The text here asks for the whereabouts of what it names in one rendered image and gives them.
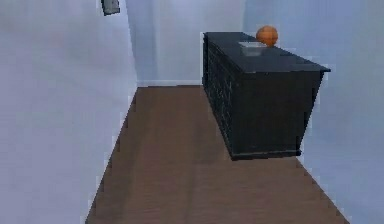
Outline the black chest of drawers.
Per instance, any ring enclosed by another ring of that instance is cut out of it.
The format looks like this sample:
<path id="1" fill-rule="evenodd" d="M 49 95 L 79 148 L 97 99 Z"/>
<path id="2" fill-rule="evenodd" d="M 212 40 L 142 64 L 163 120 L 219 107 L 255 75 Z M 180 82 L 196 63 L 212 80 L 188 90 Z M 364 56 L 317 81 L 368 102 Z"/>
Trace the black chest of drawers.
<path id="1" fill-rule="evenodd" d="M 299 156 L 323 76 L 330 70 L 278 47 L 245 56 L 243 32 L 203 34 L 202 84 L 230 158 Z"/>

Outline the grey flat rectangular object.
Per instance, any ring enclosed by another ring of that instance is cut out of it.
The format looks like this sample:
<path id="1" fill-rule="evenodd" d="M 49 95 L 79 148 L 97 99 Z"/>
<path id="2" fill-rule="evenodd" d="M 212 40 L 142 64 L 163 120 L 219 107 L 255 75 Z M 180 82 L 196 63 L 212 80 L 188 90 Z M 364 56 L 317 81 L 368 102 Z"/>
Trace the grey flat rectangular object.
<path id="1" fill-rule="evenodd" d="M 267 48 L 267 46 L 261 42 L 240 42 L 239 45 L 245 56 L 260 56 Z"/>

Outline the orange basketball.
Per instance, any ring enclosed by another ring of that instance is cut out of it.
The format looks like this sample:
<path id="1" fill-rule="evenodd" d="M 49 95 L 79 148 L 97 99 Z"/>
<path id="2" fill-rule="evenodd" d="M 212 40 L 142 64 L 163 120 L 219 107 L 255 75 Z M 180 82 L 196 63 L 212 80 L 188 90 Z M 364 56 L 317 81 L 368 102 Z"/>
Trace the orange basketball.
<path id="1" fill-rule="evenodd" d="M 274 46 L 278 40 L 277 29 L 273 26 L 265 25 L 257 31 L 256 39 L 269 47 Z"/>

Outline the dark framed wall picture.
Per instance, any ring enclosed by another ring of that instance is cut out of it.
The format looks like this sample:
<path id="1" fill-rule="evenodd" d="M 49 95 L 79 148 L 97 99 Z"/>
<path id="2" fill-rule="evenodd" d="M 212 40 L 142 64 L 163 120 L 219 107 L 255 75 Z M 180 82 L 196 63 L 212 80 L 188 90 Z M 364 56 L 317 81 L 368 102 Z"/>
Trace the dark framed wall picture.
<path id="1" fill-rule="evenodd" d="M 120 12 L 119 0 L 101 0 L 101 6 L 105 16 Z"/>

